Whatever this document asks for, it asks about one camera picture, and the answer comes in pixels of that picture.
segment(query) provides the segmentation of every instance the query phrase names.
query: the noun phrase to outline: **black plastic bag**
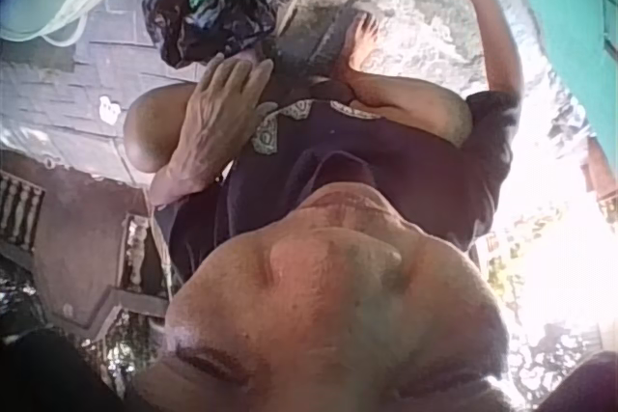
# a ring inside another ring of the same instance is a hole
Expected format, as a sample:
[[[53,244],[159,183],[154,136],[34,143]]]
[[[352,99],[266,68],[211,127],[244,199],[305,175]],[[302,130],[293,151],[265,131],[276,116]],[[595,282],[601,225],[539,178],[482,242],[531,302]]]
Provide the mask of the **black plastic bag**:
[[[283,0],[144,0],[146,28],[165,63],[176,69],[226,57],[274,31]]]

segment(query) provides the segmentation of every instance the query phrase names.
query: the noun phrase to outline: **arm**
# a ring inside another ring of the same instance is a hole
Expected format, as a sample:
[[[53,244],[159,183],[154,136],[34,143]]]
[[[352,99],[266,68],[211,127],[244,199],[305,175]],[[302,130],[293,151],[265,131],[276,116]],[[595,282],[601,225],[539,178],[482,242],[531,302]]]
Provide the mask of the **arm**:
[[[517,45],[498,0],[471,0],[485,52],[490,90],[517,98],[523,93],[523,73]]]
[[[271,60],[254,69],[222,55],[211,60],[187,103],[178,146],[154,176],[153,206],[169,205],[215,181],[262,120],[256,105],[271,73]]]

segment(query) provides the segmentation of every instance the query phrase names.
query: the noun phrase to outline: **wrinkled hand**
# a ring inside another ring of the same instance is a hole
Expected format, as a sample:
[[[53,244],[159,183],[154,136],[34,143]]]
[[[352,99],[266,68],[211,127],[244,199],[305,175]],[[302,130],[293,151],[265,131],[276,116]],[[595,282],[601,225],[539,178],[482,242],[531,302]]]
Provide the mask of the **wrinkled hand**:
[[[207,65],[191,96],[178,147],[168,170],[178,182],[205,188],[240,152],[264,118],[257,107],[272,74],[272,61],[258,66],[219,54]]]

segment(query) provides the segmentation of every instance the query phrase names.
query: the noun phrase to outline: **closed eye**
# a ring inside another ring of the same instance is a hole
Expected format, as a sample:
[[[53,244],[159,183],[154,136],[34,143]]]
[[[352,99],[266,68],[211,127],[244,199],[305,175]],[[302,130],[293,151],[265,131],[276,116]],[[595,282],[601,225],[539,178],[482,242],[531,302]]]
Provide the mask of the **closed eye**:
[[[249,375],[239,362],[225,352],[210,347],[178,347],[176,356],[194,369],[218,380],[245,386]]]

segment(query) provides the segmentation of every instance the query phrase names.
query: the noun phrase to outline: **man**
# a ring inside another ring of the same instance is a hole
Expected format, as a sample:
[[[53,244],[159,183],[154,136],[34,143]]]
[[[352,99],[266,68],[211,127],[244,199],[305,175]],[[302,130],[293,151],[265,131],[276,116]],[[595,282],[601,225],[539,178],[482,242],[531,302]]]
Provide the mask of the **man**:
[[[127,150],[157,170],[156,220],[185,284],[131,403],[510,410],[491,382],[505,372],[507,333],[462,251],[491,226],[522,77],[498,1],[472,3],[490,90],[467,101],[359,72],[377,31],[363,16],[333,79],[304,95],[273,90],[270,61],[217,57],[194,89],[136,103]],[[257,105],[271,100],[279,109],[264,118]],[[163,137],[149,132],[161,121]]]

